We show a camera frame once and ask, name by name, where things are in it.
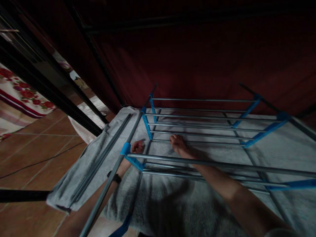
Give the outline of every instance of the black watch strap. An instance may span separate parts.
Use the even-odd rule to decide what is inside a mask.
[[[114,175],[113,180],[114,180],[115,182],[117,182],[117,184],[119,184],[119,183],[122,181],[118,174],[115,174],[115,175]]]

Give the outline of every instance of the gray blanket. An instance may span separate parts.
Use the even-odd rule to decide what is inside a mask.
[[[67,174],[57,183],[47,199],[47,203],[55,208],[68,207],[70,197],[76,187],[82,181],[87,170],[96,160],[98,154],[114,136],[128,113],[133,116],[122,132],[113,149],[105,159],[99,171],[96,173],[91,184],[83,194],[82,198],[71,206],[72,210],[78,210],[84,202],[98,189],[106,180],[106,174],[113,168],[123,144],[135,123],[138,110],[131,107],[123,108],[115,119],[104,128],[98,136],[85,149],[80,159],[69,169]],[[203,113],[203,115],[222,116],[217,113]],[[227,124],[225,120],[212,121]],[[242,122],[241,128],[262,129],[267,124],[252,124]],[[201,130],[192,128],[170,128],[157,127],[156,130],[184,131],[196,133],[212,133],[234,136],[232,131],[223,130]],[[240,136],[253,136],[253,133],[239,133]],[[213,142],[235,142],[238,140],[227,140],[207,137],[184,137],[191,141],[213,141]],[[141,120],[133,141],[145,139],[148,144],[148,135],[144,122]],[[169,139],[168,134],[155,134],[155,139]],[[230,162],[251,165],[249,157],[241,147],[234,146],[205,146],[194,145],[193,149],[202,158],[215,161]],[[315,142],[297,130],[291,124],[286,124],[279,130],[271,133],[250,148],[250,152],[258,165],[271,167],[289,168],[305,171],[314,171],[316,165],[314,157],[316,154]],[[177,157],[168,143],[152,143],[149,154]],[[121,184],[111,196],[104,209],[104,215],[113,220],[123,222],[127,213],[139,173],[136,168],[131,167],[124,176]],[[290,175],[269,175],[272,181],[299,180],[303,177]],[[277,215],[271,198],[264,194],[256,194]],[[304,191],[278,191],[277,198],[286,211],[291,225],[302,235],[315,235],[316,217],[314,206],[314,190]],[[156,176],[144,174],[140,190],[137,196],[131,226],[152,236],[244,236],[240,228],[222,198],[206,183],[189,181],[175,177]]]

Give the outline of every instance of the blue plastic connector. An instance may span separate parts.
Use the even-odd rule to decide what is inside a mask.
[[[156,110],[155,110],[155,106],[154,106],[154,101],[152,100],[153,94],[150,93],[149,97],[150,97],[150,106],[151,106],[152,113],[153,113],[153,114],[156,114]],[[154,121],[155,121],[155,123],[157,123],[157,117],[156,117],[156,116],[154,116]]]
[[[128,157],[127,155],[131,153],[131,144],[130,143],[125,143],[120,155],[123,155],[125,159],[127,159],[133,166],[135,166],[137,169],[140,171],[143,171],[145,164],[140,163],[137,158],[134,157]]]
[[[266,135],[270,134],[271,132],[277,130],[278,128],[282,127],[284,124],[286,124],[289,119],[291,119],[291,116],[289,116],[286,112],[280,112],[276,115],[276,118],[278,120],[283,120],[281,123],[272,123],[270,124],[268,127],[266,127],[264,130],[266,131],[265,133],[258,133],[257,135],[255,135],[253,138],[253,141],[248,141],[246,143],[242,143],[245,144],[245,148],[248,148],[249,146],[251,146],[252,144],[256,143],[257,141],[259,141],[260,139],[262,139],[263,137],[265,137]]]
[[[114,231],[109,237],[122,237],[128,230],[129,224],[131,222],[131,218],[132,216],[128,214],[123,224],[116,231]]]
[[[247,108],[247,111],[244,112],[243,114],[241,114],[239,116],[239,118],[244,118],[246,117],[248,114],[251,113],[251,111],[260,103],[260,99],[262,98],[261,95],[259,94],[255,94],[253,96],[253,99],[256,100],[255,102],[252,102],[250,106],[248,106]],[[234,124],[233,124],[233,128],[237,128],[237,126],[241,123],[241,121],[236,121]]]
[[[145,106],[142,108],[141,113],[143,113],[142,117],[143,117],[143,120],[144,120],[144,124],[145,124],[146,130],[147,130],[148,137],[149,137],[150,140],[152,140],[152,136],[153,135],[150,132],[150,127],[148,125],[148,118],[147,118],[147,116],[145,116],[145,114],[146,114],[146,107]]]
[[[272,187],[267,186],[266,188],[270,191],[281,191],[281,190],[297,190],[297,189],[313,189],[316,188],[316,179],[307,179],[301,181],[293,181],[284,183],[289,187]]]

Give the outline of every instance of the floor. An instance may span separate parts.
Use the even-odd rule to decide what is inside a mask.
[[[94,93],[84,92],[91,98]],[[74,92],[68,97],[76,104],[82,100]],[[112,120],[113,114],[107,116]],[[0,189],[51,190],[76,162],[87,144],[77,135],[67,115],[57,109],[0,142],[0,176],[58,155],[47,162],[26,168],[0,179]],[[44,201],[0,203],[1,236],[56,236],[66,214]]]

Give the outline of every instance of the dark red curtain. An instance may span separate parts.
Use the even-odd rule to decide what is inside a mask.
[[[76,3],[86,24],[153,17],[222,2],[83,1]],[[117,112],[118,100],[61,0],[22,3],[54,40],[96,95]],[[154,84],[155,97],[250,99],[244,83],[276,107],[298,114],[316,101],[316,31],[312,11],[204,24],[163,27],[94,37],[126,104],[142,106]],[[164,107],[244,109],[244,103],[160,102]],[[259,114],[275,114],[261,104]]]

